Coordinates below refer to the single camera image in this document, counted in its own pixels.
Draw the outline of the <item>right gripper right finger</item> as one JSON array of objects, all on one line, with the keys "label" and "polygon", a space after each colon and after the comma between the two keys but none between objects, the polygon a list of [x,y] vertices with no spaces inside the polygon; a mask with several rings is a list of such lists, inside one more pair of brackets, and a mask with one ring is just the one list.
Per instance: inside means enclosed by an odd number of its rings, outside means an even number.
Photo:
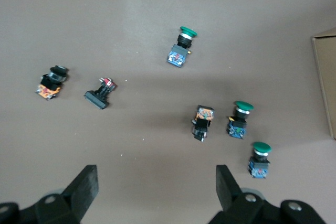
[{"label": "right gripper right finger", "polygon": [[226,165],[216,166],[216,192],[222,211],[210,223],[325,223],[303,201],[284,200],[276,207],[256,193],[243,192]]}]

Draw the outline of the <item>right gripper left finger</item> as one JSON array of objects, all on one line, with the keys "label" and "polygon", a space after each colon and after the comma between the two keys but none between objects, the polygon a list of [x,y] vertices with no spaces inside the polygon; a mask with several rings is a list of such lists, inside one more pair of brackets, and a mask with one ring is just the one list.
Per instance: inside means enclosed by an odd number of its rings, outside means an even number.
[{"label": "right gripper left finger", "polygon": [[1,223],[81,223],[98,191],[97,166],[87,165],[60,194],[46,195],[25,209],[1,203]]}]

